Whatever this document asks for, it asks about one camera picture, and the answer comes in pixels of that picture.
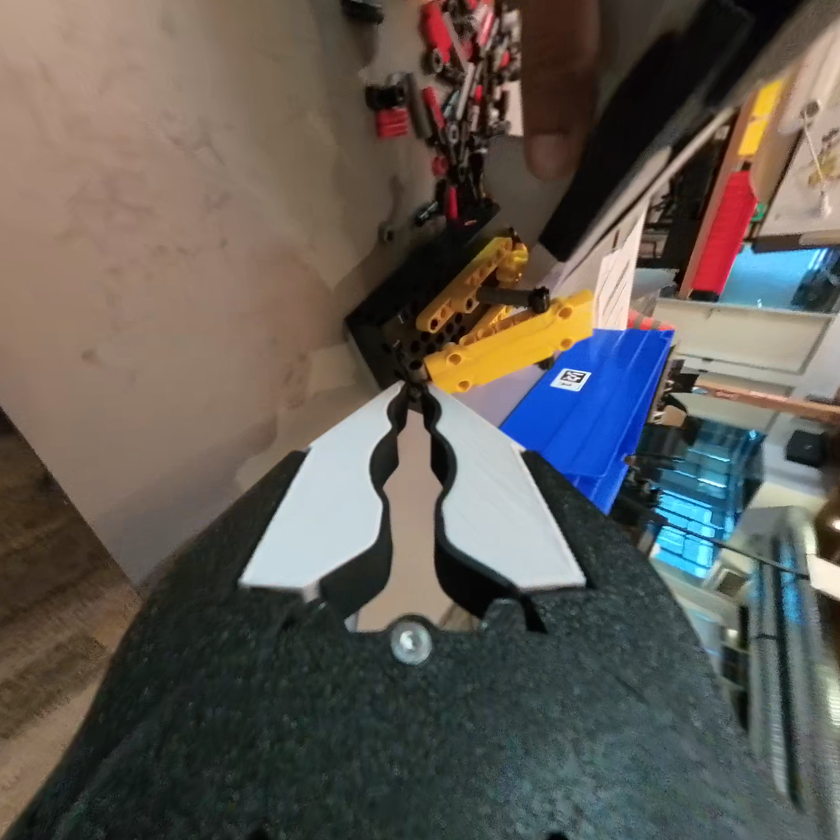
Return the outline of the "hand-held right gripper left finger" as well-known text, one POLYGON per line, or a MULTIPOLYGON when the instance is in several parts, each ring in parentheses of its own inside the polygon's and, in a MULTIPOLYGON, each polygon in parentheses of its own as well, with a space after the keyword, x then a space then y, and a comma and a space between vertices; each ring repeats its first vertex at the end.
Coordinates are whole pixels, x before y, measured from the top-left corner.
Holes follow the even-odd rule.
POLYGON ((384 488, 398 466, 409 393, 396 383, 312 441, 239 583, 304 601, 371 601, 389 581, 384 488))

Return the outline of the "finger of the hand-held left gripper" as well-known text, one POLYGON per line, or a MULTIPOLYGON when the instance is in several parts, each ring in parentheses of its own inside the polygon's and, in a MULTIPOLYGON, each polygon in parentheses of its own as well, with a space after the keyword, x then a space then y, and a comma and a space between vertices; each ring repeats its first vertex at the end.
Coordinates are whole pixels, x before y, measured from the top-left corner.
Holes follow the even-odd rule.
POLYGON ((596 121, 541 232, 539 245, 553 258, 568 261, 646 163, 705 119, 712 89, 753 23, 742 7, 699 7, 685 27, 646 50, 596 121))

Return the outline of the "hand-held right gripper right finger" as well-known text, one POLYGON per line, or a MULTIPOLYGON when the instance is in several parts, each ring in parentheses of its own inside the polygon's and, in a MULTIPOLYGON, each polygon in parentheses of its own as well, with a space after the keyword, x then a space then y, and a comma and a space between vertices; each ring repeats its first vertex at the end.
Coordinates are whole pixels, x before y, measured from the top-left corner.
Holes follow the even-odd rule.
POLYGON ((526 450, 429 385, 423 420, 441 484, 434 565, 447 594, 582 588, 585 575, 527 466, 526 450))

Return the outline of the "pile of toy brick parts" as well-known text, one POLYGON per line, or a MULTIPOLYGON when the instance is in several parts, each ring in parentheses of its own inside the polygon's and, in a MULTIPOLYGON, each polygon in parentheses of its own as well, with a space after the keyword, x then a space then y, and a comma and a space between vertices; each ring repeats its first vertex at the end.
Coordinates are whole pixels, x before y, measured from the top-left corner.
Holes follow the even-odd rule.
POLYGON ((376 139, 412 133, 427 150, 434 191, 412 225, 441 218, 473 227, 490 206, 490 146, 520 128, 520 12, 511 2, 430 1, 417 15, 421 74, 401 70, 367 83, 364 105, 376 139))

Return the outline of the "yellow black toy brick assembly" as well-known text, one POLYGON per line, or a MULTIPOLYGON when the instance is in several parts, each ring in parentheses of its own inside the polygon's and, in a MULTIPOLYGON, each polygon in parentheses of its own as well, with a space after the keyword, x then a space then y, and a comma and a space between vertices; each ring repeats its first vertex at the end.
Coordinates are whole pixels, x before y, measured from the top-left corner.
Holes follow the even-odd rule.
POLYGON ((462 395, 590 338, 593 291, 527 288, 529 258, 512 229, 449 229, 415 248, 345 319, 377 384, 462 395))

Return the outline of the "person's left hand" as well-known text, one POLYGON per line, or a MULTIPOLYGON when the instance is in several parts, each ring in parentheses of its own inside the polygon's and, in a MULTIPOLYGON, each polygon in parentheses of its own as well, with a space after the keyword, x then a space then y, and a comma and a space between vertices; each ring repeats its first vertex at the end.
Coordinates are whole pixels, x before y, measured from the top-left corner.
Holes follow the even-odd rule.
POLYGON ((594 118, 601 49, 597 1, 527 1, 521 11, 524 154, 544 182, 572 175, 594 118))

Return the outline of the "blue plastic bin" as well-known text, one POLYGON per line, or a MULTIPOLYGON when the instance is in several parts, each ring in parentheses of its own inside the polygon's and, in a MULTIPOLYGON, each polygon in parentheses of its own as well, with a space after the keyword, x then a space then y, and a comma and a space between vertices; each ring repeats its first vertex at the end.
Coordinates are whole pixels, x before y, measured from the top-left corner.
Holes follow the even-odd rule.
POLYGON ((628 471, 673 330, 597 329, 561 353, 500 430, 540 454, 607 514, 628 471))

